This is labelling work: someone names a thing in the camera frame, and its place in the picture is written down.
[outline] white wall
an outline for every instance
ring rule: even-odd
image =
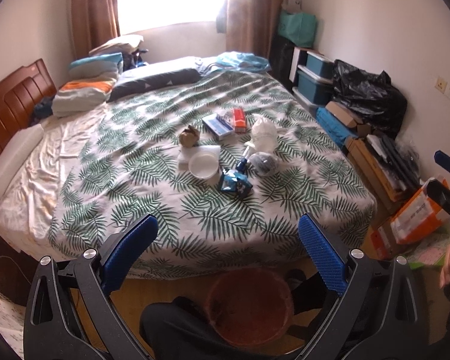
[[[225,34],[217,34],[214,21],[180,23],[135,32],[143,36],[143,55],[149,63],[184,56],[216,56],[225,52]]]
[[[319,19],[318,50],[391,76],[409,100],[401,139],[416,145],[423,176],[447,175],[433,161],[436,150],[450,155],[450,100],[434,88],[438,76],[450,85],[450,10],[445,3],[304,0],[303,7]]]
[[[0,4],[0,80],[39,58],[55,83],[67,81],[74,59],[70,0],[3,0]]]

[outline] leaf-patterned bed sheet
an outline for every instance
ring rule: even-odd
[[[220,193],[216,178],[202,181],[180,168],[178,135],[191,124],[201,145],[220,144],[221,167],[233,168],[250,133],[218,143],[202,126],[213,112],[243,107],[279,127],[279,172],[248,176],[245,199]],[[97,248],[113,233],[150,213],[156,241],[130,276],[175,279],[244,266],[274,266],[305,255],[298,219],[311,212],[349,247],[363,241],[375,200],[316,121],[276,80],[216,72],[196,84],[119,101],[79,156],[60,192],[48,233],[63,259]]]

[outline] headboard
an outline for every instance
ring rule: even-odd
[[[34,105],[55,93],[42,59],[18,68],[0,81],[0,154],[18,130],[28,127]]]

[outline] metal bolt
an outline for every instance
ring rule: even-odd
[[[363,252],[360,249],[353,249],[351,251],[351,255],[356,259],[361,259],[364,256]]]
[[[51,257],[45,256],[45,257],[42,257],[42,259],[40,260],[40,264],[42,266],[45,266],[45,265],[48,265],[50,263],[50,261],[52,261]]]
[[[407,264],[407,259],[404,256],[398,256],[396,260],[401,266],[405,266]]]
[[[97,251],[95,249],[87,249],[85,250],[85,252],[83,253],[83,256],[86,259],[92,259],[93,257],[95,257],[97,255]]]

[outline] orange bag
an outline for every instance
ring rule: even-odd
[[[449,214],[425,194],[425,188],[432,180],[435,179],[427,180],[392,218],[390,226],[397,244],[418,242],[450,220]],[[439,181],[448,188],[445,179]]]

